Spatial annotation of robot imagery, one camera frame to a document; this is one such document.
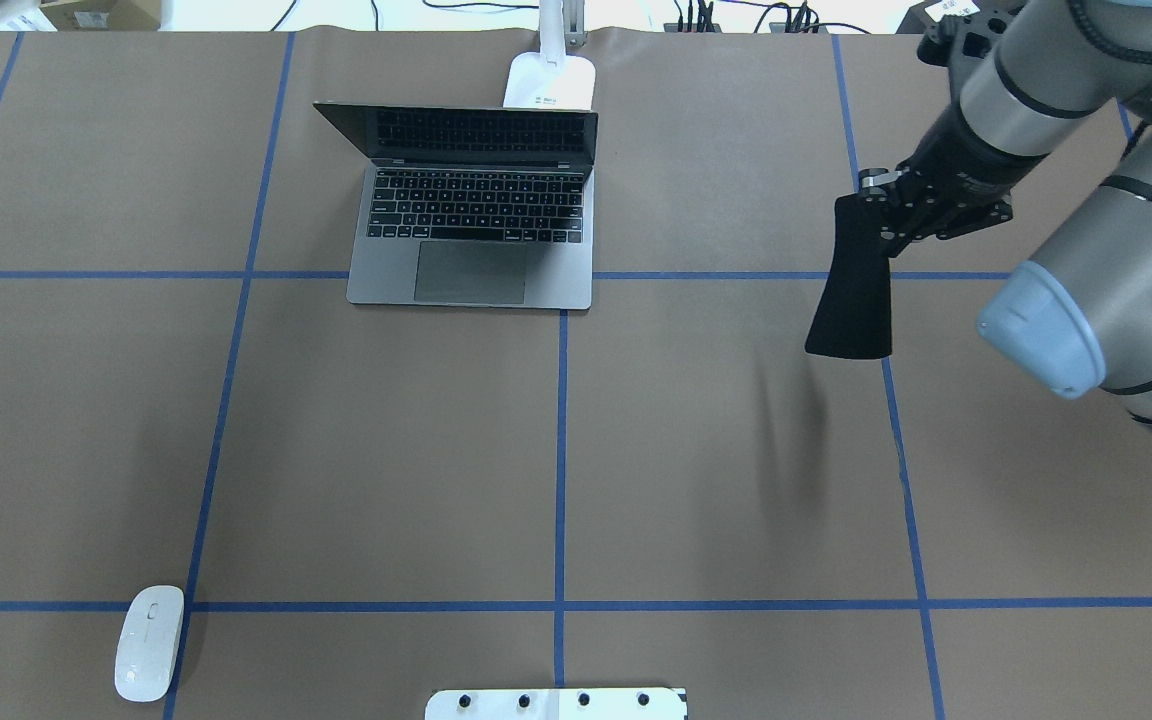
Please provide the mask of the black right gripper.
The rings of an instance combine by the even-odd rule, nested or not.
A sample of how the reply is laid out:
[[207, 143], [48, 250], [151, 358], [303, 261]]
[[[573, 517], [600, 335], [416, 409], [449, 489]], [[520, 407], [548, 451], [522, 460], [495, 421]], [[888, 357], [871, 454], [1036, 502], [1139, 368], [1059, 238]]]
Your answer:
[[858, 183], [879, 252], [896, 258], [929, 237], [952, 240], [1006, 222], [1011, 188], [1020, 183], [1020, 156], [982, 141], [963, 109], [952, 105], [910, 158], [892, 169], [861, 169]]

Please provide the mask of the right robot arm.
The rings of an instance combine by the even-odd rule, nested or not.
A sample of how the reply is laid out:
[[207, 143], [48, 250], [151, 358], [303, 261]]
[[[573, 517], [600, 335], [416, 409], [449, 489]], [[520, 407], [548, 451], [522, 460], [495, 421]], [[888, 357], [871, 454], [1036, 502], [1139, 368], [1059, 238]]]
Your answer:
[[1053, 395], [1115, 397], [1152, 435], [1152, 1], [1018, 1], [946, 15], [918, 46], [946, 108], [904, 160], [838, 200], [835, 265], [861, 262], [852, 356], [890, 354], [888, 263], [920, 242], [1000, 229], [1023, 187], [1102, 135], [1064, 219], [1018, 253], [975, 329]]

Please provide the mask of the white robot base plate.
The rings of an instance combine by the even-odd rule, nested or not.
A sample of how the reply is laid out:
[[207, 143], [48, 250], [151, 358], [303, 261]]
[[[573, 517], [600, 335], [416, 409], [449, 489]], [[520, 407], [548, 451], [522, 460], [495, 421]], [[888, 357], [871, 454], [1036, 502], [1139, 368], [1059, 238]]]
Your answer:
[[585, 687], [448, 689], [426, 702], [425, 719], [687, 719], [684, 689]]

